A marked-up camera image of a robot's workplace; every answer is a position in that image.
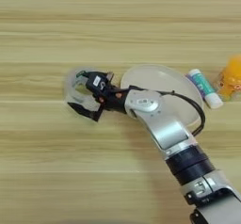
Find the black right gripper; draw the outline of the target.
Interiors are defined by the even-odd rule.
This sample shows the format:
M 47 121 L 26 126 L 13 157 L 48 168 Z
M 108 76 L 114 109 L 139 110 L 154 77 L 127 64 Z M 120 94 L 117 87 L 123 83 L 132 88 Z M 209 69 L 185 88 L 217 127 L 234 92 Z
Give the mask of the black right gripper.
M 78 103 L 68 102 L 68 106 L 77 114 L 94 121 L 99 120 L 104 110 L 113 110 L 125 114 L 124 104 L 129 90 L 114 86 L 111 83 L 113 76 L 113 72 L 78 72 L 76 78 L 89 78 L 89 90 L 92 92 L 97 105 L 90 108 Z

